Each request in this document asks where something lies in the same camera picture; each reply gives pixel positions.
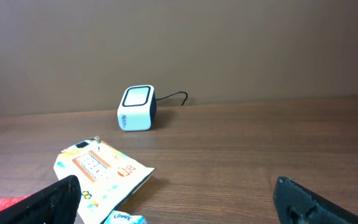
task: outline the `red object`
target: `red object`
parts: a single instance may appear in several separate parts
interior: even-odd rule
[[[16,204],[17,202],[20,202],[21,200],[25,199],[28,196],[30,195],[26,195],[23,197],[16,197],[16,198],[0,198],[0,211]]]

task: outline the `black plastic part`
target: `black plastic part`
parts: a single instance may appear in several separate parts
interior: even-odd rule
[[[78,148],[78,149],[82,149],[84,148],[85,146],[87,146],[89,143],[87,143],[86,141],[83,141],[83,142],[80,142],[78,144],[76,144],[75,146]]]
[[[0,224],[73,224],[80,200],[80,183],[70,175],[0,211]]]
[[[152,124],[156,112],[157,112],[157,100],[155,99],[155,93],[153,93],[152,102],[150,104],[150,121]]]
[[[357,215],[286,177],[277,179],[273,201],[281,224],[358,223]]]

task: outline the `snack wrapper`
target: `snack wrapper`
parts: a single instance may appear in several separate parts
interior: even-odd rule
[[[20,202],[21,200],[25,199],[28,196],[30,195],[26,195],[23,197],[14,197],[14,198],[0,198],[0,211],[16,204],[17,202]]]
[[[85,224],[101,223],[154,171],[97,136],[64,149],[53,169],[59,180],[77,176],[82,192],[78,213]]]
[[[103,224],[147,224],[147,222],[141,215],[130,215],[114,210]]]

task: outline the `brown wall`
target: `brown wall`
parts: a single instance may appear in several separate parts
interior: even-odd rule
[[[0,0],[0,115],[358,94],[358,0]]]

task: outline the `wooden table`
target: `wooden table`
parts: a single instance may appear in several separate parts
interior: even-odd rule
[[[0,118],[0,198],[56,182],[58,153],[96,135],[157,168],[120,209],[149,223],[278,223],[280,175],[358,215],[358,96],[159,108],[133,133],[116,111]]]

